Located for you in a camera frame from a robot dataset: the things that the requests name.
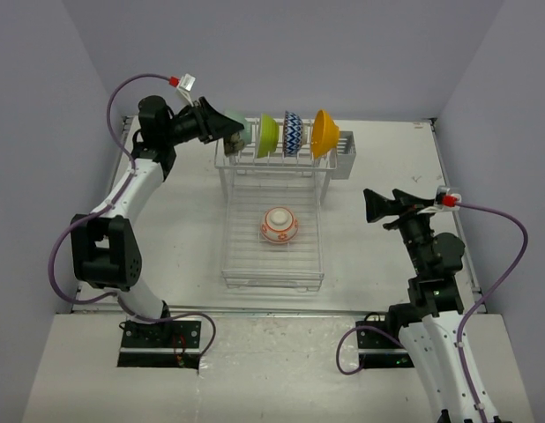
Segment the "mint green bowl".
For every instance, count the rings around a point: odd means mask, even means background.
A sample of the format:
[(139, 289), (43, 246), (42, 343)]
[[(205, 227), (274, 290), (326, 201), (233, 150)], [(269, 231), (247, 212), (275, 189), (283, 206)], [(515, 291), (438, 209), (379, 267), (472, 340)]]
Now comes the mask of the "mint green bowl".
[(241, 122), (244, 125), (244, 129), (250, 131), (250, 144), (251, 144), (251, 141), (252, 141), (251, 126), (250, 126), (250, 123), (245, 118), (245, 116), (240, 114), (239, 112), (236, 112), (234, 110), (228, 110), (228, 109), (224, 110), (224, 115), (229, 118), (235, 119), (238, 122)]

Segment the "blue zigzag patterned bowl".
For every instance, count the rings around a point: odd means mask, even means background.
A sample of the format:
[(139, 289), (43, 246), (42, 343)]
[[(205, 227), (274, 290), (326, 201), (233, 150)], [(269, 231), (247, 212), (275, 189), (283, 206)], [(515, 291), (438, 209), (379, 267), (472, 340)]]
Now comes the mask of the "blue zigzag patterned bowl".
[(294, 113), (286, 111), (283, 121), (282, 149), (286, 156), (295, 156), (302, 147), (303, 139), (302, 118)]

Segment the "yellow plastic bowl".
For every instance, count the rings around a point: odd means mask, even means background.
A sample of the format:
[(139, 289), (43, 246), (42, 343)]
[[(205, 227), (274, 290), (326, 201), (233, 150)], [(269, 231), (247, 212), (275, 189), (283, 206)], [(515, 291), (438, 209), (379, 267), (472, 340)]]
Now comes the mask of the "yellow plastic bowl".
[(310, 139), (313, 158), (317, 160), (336, 148), (339, 138), (340, 128), (325, 110), (320, 109), (315, 117)]

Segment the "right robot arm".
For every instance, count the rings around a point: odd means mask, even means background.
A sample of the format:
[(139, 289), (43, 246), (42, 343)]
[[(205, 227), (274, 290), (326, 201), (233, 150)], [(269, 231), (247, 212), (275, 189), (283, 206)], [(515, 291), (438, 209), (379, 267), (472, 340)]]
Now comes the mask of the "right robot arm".
[(363, 191), (366, 220), (397, 230), (414, 268), (408, 281), (405, 304), (391, 305), (384, 337), (403, 346), (414, 364), (437, 422), (500, 422), (482, 381), (467, 334), (471, 315), (461, 299), (456, 275), (463, 268), (465, 243), (455, 234), (436, 233), (431, 218), (452, 212), (460, 194), (440, 187), (435, 197), (416, 197), (394, 189), (384, 197), (372, 189)]

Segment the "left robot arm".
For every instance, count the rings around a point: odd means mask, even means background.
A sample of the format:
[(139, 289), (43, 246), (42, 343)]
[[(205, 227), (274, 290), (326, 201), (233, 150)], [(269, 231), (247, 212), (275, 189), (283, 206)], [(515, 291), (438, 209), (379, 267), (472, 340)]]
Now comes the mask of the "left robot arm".
[(175, 163), (177, 145), (197, 139), (209, 144), (236, 140), (244, 123), (214, 109), (205, 98), (173, 113), (160, 96), (138, 104), (139, 131), (124, 177), (90, 214), (71, 221), (71, 251), (77, 280), (117, 299), (152, 345), (167, 344), (174, 334), (168, 306), (142, 279), (142, 256), (133, 226), (150, 196)]

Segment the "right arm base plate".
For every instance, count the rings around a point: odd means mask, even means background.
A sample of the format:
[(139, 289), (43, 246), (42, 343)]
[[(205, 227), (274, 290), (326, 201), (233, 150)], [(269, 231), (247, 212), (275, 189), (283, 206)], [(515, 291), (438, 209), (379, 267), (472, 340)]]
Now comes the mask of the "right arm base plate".
[(358, 356), (363, 369), (412, 368), (407, 352), (399, 349), (390, 339), (372, 330), (356, 334)]

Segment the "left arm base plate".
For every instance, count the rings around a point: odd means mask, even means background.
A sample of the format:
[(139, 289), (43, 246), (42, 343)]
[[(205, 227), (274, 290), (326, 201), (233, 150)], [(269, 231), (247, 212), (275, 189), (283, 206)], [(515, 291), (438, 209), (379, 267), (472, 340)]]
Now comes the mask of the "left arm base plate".
[(119, 323), (122, 338), (117, 366), (198, 370), (202, 323), (197, 320)]

